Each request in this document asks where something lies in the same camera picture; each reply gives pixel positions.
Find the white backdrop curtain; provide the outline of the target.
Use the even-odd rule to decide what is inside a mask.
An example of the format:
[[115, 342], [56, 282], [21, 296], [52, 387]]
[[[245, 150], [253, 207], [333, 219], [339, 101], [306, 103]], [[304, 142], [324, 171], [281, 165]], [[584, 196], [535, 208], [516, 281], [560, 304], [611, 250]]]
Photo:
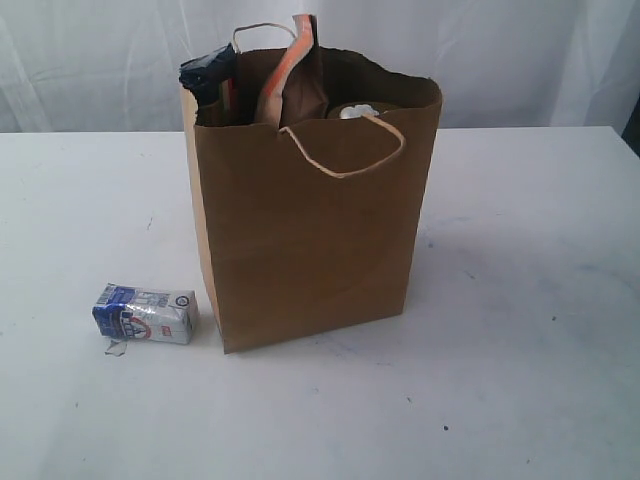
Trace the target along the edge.
[[298, 13], [324, 46], [433, 78], [445, 128], [622, 130], [639, 96], [635, 1], [5, 1], [1, 128], [178, 130], [182, 62], [285, 46]]

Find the gold lid clear jar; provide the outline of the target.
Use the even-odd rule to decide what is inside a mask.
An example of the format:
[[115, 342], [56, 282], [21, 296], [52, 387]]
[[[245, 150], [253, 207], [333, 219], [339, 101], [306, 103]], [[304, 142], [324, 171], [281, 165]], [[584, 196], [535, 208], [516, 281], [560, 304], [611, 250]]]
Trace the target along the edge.
[[399, 106], [384, 102], [350, 102], [339, 105], [330, 110], [327, 119], [355, 119], [362, 116], [379, 116], [386, 112], [399, 109]]

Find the brown kraft pouch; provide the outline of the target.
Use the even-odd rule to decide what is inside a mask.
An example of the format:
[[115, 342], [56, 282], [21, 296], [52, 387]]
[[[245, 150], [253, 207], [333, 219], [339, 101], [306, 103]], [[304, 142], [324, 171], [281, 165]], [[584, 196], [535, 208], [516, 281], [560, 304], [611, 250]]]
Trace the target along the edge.
[[295, 39], [267, 78], [254, 115], [256, 123], [275, 128], [324, 118], [328, 107], [316, 16], [298, 14], [293, 20]]

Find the brown paper bag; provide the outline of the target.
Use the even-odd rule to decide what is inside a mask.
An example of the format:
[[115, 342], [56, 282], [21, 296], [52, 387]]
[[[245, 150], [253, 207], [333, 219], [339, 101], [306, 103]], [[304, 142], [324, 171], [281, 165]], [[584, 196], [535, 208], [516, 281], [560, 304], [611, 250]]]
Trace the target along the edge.
[[[295, 24], [289, 29], [296, 36]], [[289, 46], [236, 51], [237, 119], [196, 124], [180, 83], [201, 271], [223, 348], [236, 353], [399, 315], [443, 103], [429, 78], [320, 44], [324, 118], [256, 123]], [[350, 102], [399, 109], [327, 119]]]

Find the blue white milk carton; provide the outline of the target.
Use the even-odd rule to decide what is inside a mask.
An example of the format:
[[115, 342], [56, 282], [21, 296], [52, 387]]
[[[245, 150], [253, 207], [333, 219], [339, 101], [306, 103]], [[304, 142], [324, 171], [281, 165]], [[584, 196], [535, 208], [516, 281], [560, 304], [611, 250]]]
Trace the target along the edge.
[[187, 345], [198, 319], [195, 292], [107, 284], [92, 308], [100, 333], [113, 340]]

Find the spaghetti packet with Italian flag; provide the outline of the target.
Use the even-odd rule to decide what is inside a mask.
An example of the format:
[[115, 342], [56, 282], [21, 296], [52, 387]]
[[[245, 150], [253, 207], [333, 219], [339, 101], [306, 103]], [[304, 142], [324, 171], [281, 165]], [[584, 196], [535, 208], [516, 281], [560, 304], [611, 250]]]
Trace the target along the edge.
[[180, 65], [179, 82], [197, 103], [196, 124], [227, 126], [237, 119], [236, 51], [231, 43]]

